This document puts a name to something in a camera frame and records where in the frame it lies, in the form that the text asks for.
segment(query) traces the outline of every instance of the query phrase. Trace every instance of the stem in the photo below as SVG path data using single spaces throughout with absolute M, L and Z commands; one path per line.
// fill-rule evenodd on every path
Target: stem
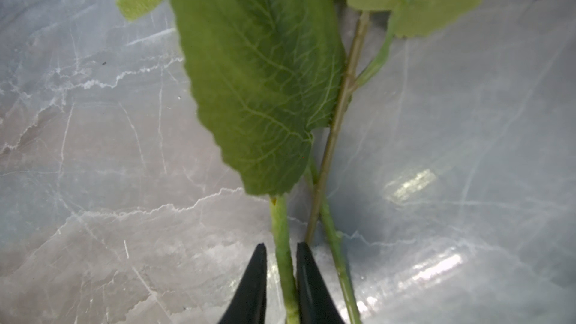
M 286 324 L 299 324 L 298 294 L 292 254 L 290 252 L 290 231 L 288 228 L 288 211 L 286 210 L 286 197 L 270 198 L 270 217 L 272 218 L 272 235 L 276 245 L 276 262 L 280 275 L 280 286 L 286 308 Z
M 388 18 L 388 29 L 386 31 L 386 37 L 384 39 L 382 47 L 380 48 L 378 54 L 376 54 L 374 59 L 372 59 L 370 64 L 368 64 L 368 66 L 362 71 L 362 73 L 360 73 L 360 75 L 356 79 L 356 83 L 354 84 L 354 88 L 352 89 L 352 91 L 355 91 L 364 84 L 368 83 L 368 80 L 370 80 L 376 73 L 378 73 L 380 68 L 382 68 L 382 66 L 388 60 L 388 54 L 390 54 L 390 44 L 392 44 L 392 40 L 394 39 L 395 34 L 394 30 L 397 21 L 396 15 L 394 15 L 394 13 L 395 11 L 393 11 L 390 14 L 390 17 Z
M 314 189 L 314 183 L 318 180 L 318 169 L 314 160 L 311 158 L 308 162 L 306 171 L 304 172 L 304 178 L 310 189 Z M 328 206 L 328 199 L 326 197 L 322 200 L 321 208 L 321 219 L 324 225 L 324 232 L 326 233 L 326 239 L 330 250 L 332 251 L 332 259 L 334 259 L 334 266 L 336 267 L 336 272 L 338 273 L 338 280 L 340 281 L 340 287 L 342 288 L 342 294 L 344 296 L 344 303 L 348 309 L 348 317 L 350 318 L 350 324 L 362 324 L 360 320 L 360 312 L 358 311 L 358 306 L 356 305 L 356 297 L 354 296 L 354 290 L 352 288 L 352 282 L 348 277 L 348 271 L 346 270 L 346 258 L 342 253 L 341 239 L 338 236 L 336 227 L 334 226 L 334 220 L 330 214 L 330 207 Z
M 366 32 L 368 31 L 368 24 L 370 24 L 370 13 L 363 11 L 360 14 L 360 18 L 358 18 L 358 22 L 356 24 L 356 34 L 354 35 L 352 48 L 350 49 L 348 56 L 346 72 L 342 78 L 342 84 L 340 85 L 340 92 L 338 93 L 338 100 L 334 110 L 334 118 L 332 119 L 332 124 L 330 125 L 330 134 L 328 135 L 328 142 L 324 150 L 322 165 L 320 166 L 318 184 L 316 184 L 314 187 L 314 200 L 312 202 L 312 210 L 308 220 L 308 227 L 306 228 L 305 240 L 308 245 L 312 244 L 312 239 L 314 238 L 314 230 L 316 230 L 316 223 L 318 222 L 318 217 L 320 216 L 320 208 L 322 206 L 322 200 L 326 190 L 326 183 L 328 182 L 330 164 L 332 163 L 332 158 L 334 157 L 336 141 L 338 139 L 338 134 L 340 133 L 340 128 L 342 127 L 342 121 L 344 119 L 346 107 L 348 106 L 348 100 L 353 91 L 354 81 L 356 79 L 356 67 L 358 66 L 358 60 L 360 59 L 360 53 L 362 52 L 364 38 L 366 36 Z

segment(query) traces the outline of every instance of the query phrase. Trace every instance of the marble surface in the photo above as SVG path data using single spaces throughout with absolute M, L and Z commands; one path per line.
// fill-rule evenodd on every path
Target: marble surface
M 328 189 L 364 324 L 576 322 L 575 34 L 576 0 L 484 0 L 355 95 Z M 266 200 L 198 123 L 166 1 L 2 0 L 0 43 L 1 324 L 212 324 L 258 242 L 282 323 Z

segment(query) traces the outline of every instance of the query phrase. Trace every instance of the green stem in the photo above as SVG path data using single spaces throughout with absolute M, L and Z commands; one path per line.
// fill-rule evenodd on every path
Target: green stem
M 312 210 L 310 211 L 308 227 L 306 228 L 305 240 L 308 245 L 312 244 L 314 231 L 316 230 L 316 223 L 318 222 L 318 217 L 320 216 L 320 208 L 322 206 L 322 200 L 326 190 L 326 183 L 328 182 L 330 164 L 332 163 L 332 158 L 334 157 L 336 141 L 338 139 L 338 134 L 340 133 L 340 128 L 342 127 L 342 121 L 344 120 L 346 108 L 348 107 L 348 101 L 350 95 L 353 92 L 354 81 L 356 79 L 356 67 L 358 66 L 358 60 L 360 59 L 360 54 L 362 52 L 364 38 L 366 36 L 366 32 L 368 31 L 368 24 L 370 24 L 370 13 L 363 11 L 360 14 L 360 18 L 358 18 L 358 22 L 356 24 L 356 34 L 352 40 L 352 48 L 350 48 L 348 60 L 346 61 L 346 72 L 342 78 L 342 84 L 340 85 L 336 108 L 334 109 L 334 117 L 332 118 L 332 123 L 330 124 L 330 134 L 328 135 L 328 141 L 326 143 L 326 148 L 324 149 L 324 157 L 322 158 L 322 165 L 320 166 L 320 176 L 318 177 L 318 183 L 314 187 Z
M 368 80 L 370 80 L 376 73 L 378 73 L 380 68 L 382 68 L 382 66 L 388 60 L 388 54 L 390 54 L 390 44 L 392 44 L 392 41 L 394 39 L 395 36 L 394 30 L 396 27 L 396 22 L 398 21 L 397 16 L 394 13 L 395 11 L 392 12 L 390 14 L 390 17 L 388 18 L 388 29 L 386 31 L 386 37 L 384 39 L 382 47 L 380 48 L 378 54 L 376 54 L 374 59 L 372 59 L 370 64 L 368 64 L 368 66 L 362 71 L 362 73 L 360 73 L 360 75 L 356 79 L 356 83 L 354 84 L 352 91 L 368 83 Z
M 304 178 L 306 179 L 306 183 L 310 189 L 313 190 L 314 184 L 318 180 L 318 169 L 316 168 L 316 164 L 312 158 L 308 162 L 308 166 L 304 172 Z M 334 220 L 330 214 L 330 207 L 328 206 L 328 199 L 326 197 L 322 200 L 320 214 L 322 225 L 324 226 L 324 232 L 326 234 L 326 240 L 328 241 L 328 245 L 332 251 L 332 259 L 334 259 L 334 266 L 338 273 L 338 280 L 340 281 L 340 287 L 342 288 L 344 303 L 348 309 L 350 324 L 362 324 L 362 321 L 360 320 L 360 312 L 356 305 L 356 297 L 354 296 L 352 282 L 350 281 L 348 271 L 346 270 L 346 258 L 342 253 L 341 237 L 338 235 L 338 231 L 334 226 Z
M 286 210 L 286 197 L 284 195 L 270 198 L 270 217 L 272 218 L 272 235 L 276 245 L 280 286 L 286 308 L 286 324 L 299 324 L 298 294 L 290 252 L 288 211 Z

